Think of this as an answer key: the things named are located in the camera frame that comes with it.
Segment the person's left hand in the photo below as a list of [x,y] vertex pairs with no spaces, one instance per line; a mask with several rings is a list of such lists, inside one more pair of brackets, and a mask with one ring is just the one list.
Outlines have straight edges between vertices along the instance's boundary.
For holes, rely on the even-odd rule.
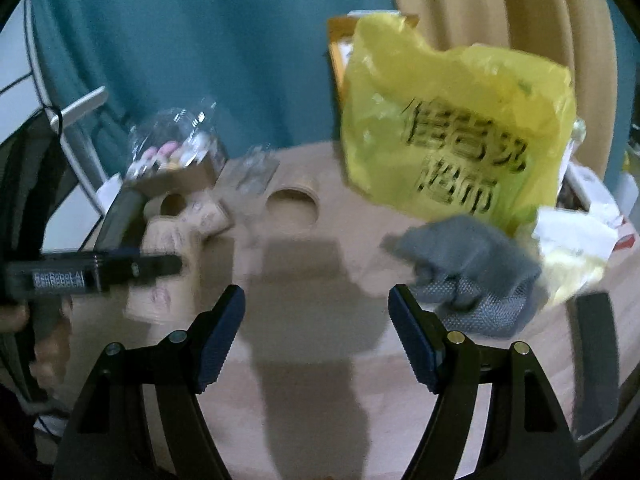
[[[61,385],[70,360],[70,335],[72,334],[73,303],[70,298],[61,300],[60,317],[47,336],[35,343],[35,361],[29,365],[32,377],[44,390],[53,391]],[[1,333],[14,333],[25,327],[29,318],[28,307],[20,304],[1,308]]]

